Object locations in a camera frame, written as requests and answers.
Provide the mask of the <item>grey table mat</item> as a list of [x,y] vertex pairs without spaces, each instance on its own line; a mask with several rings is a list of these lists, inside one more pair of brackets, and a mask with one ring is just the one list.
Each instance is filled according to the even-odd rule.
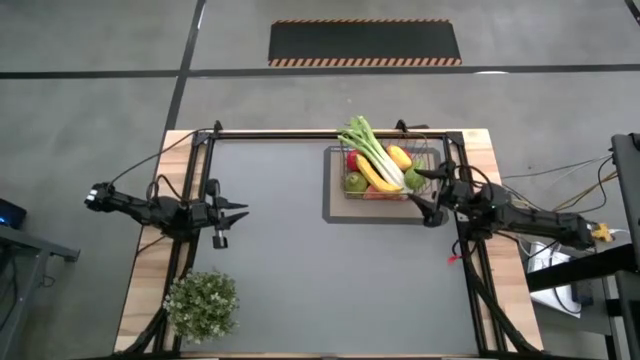
[[473,355],[465,273],[441,226],[329,224],[323,152],[334,141],[229,141],[209,173],[248,215],[216,250],[200,235],[194,267],[236,284],[238,327],[205,344],[222,353]]

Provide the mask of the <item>black hazard-striped floor mat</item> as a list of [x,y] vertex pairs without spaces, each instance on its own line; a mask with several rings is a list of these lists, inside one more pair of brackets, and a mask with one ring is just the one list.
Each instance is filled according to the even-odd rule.
[[270,67],[451,67],[462,64],[447,19],[286,19],[272,23]]

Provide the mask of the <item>green potted plant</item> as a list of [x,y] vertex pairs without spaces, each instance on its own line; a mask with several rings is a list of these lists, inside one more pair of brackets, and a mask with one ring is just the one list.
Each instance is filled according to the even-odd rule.
[[235,281],[219,271],[188,272],[174,281],[162,308],[173,331],[191,343],[223,338],[238,326]]

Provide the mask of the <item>orange mango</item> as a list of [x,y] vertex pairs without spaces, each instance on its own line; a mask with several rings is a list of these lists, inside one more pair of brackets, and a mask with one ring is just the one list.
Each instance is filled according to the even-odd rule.
[[403,148],[397,145],[389,145],[386,151],[391,160],[402,172],[406,172],[413,165],[410,155]]

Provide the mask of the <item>green and white leek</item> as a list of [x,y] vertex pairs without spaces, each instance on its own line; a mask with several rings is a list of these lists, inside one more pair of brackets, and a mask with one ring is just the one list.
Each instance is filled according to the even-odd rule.
[[404,173],[388,156],[364,116],[352,117],[348,127],[339,131],[338,139],[352,149],[358,150],[386,182],[402,187],[400,194],[409,192],[404,182]]

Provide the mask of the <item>black metal stand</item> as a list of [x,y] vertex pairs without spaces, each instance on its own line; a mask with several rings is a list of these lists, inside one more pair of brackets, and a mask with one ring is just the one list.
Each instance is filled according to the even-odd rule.
[[640,133],[611,138],[631,242],[526,275],[531,290],[613,276],[618,296],[605,303],[607,316],[620,318],[631,360],[640,360]]

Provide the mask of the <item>green bell pepper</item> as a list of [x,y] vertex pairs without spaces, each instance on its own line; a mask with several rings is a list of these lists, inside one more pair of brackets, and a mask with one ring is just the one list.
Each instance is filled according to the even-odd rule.
[[417,173],[417,170],[425,170],[426,164],[423,159],[417,159],[404,173],[405,185],[412,191],[420,190],[426,183],[426,178]]

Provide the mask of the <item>black device with blue light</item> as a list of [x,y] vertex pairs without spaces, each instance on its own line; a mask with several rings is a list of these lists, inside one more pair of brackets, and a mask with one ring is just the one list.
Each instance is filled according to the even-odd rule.
[[24,208],[0,198],[0,226],[21,229],[26,215]]

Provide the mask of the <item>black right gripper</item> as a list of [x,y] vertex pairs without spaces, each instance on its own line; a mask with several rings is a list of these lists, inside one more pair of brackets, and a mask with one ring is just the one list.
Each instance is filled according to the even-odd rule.
[[438,183],[438,188],[432,195],[432,202],[415,194],[407,195],[424,215],[426,227],[438,227],[443,223],[443,208],[457,210],[460,206],[468,205],[472,197],[471,186],[468,181],[461,180],[456,174],[460,169],[460,165],[447,160],[435,170],[414,170],[417,175]]

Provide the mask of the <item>green pear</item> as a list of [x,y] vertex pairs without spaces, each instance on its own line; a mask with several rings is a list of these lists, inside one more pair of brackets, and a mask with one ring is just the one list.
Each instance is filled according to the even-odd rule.
[[344,190],[349,193],[363,193],[369,182],[360,172],[349,172],[344,179]]

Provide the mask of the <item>black aluminium table frame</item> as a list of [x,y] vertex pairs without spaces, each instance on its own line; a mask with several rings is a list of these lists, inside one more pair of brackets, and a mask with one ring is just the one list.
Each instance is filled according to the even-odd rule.
[[[499,183],[501,174],[495,149],[487,129],[433,129],[433,134],[452,135],[464,142],[459,157],[479,168],[488,178]],[[155,157],[155,175],[163,174],[190,197],[204,183],[205,149],[194,143],[196,130],[169,130],[164,133],[162,154]],[[222,130],[221,137],[233,140],[335,140],[333,129],[309,130]],[[173,245],[170,240],[156,242],[157,230],[143,228],[138,246],[150,249],[134,259],[118,334],[113,353],[122,355],[142,337],[161,306],[165,288],[177,271],[186,268],[187,258],[196,252],[189,244]],[[528,294],[525,271],[516,256],[520,247],[511,239],[497,235],[473,255],[475,270],[493,287],[496,301],[515,328],[536,348],[543,347],[539,326]]]

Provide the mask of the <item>white box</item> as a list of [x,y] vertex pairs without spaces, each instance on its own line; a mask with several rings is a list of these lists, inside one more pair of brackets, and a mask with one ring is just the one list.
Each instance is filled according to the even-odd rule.
[[[560,246],[546,248],[542,243],[532,245],[533,255],[527,261],[527,272],[535,272],[548,267],[566,263],[571,256],[560,251]],[[534,303],[558,310],[575,318],[581,317],[582,305],[573,300],[571,285],[563,285],[540,291],[531,291]]]

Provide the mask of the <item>yellow banana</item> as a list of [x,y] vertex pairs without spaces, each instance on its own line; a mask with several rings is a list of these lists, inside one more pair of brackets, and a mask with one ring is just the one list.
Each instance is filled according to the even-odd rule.
[[382,193],[400,193],[403,188],[397,185],[390,184],[381,178],[377,172],[370,165],[369,161],[363,156],[358,154],[356,156],[356,165],[365,179],[378,191]]

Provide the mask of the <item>yellow power plug splitter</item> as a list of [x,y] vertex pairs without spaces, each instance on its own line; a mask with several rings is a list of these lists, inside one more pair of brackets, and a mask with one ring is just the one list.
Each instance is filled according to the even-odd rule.
[[610,243],[615,240],[609,226],[605,223],[597,223],[591,231],[592,237],[601,242]]

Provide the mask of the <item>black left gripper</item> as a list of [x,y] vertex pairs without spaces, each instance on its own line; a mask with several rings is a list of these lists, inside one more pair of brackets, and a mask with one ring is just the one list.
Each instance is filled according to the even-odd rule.
[[191,205],[191,225],[195,229],[213,227],[215,230],[212,236],[214,249],[226,249],[228,240],[224,235],[225,230],[230,230],[237,221],[248,215],[248,212],[241,212],[226,216],[224,209],[246,208],[245,204],[233,203],[221,196],[221,187],[217,179],[209,179],[205,182],[205,194],[211,198],[210,202],[205,200],[194,202]]

